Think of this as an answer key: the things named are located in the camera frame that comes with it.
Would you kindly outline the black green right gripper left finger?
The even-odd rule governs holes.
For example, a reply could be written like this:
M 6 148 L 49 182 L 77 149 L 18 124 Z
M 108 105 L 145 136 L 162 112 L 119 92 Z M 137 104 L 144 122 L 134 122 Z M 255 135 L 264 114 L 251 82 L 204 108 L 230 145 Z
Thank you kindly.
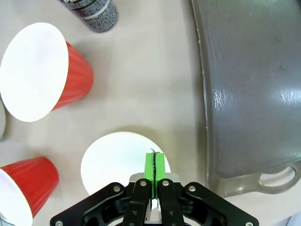
M 50 220 L 51 226 L 147 226 L 153 198 L 153 155 L 146 154 L 142 178 L 127 186 L 113 182 Z

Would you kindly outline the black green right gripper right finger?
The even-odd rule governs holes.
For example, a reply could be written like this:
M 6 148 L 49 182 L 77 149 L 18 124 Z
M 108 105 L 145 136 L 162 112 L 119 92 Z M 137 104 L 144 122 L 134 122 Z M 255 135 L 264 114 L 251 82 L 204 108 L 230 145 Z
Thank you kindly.
M 259 221 L 197 182 L 182 186 L 167 177 L 165 156 L 154 153 L 154 185 L 164 226 L 184 226 L 187 217 L 201 226 L 258 226 Z

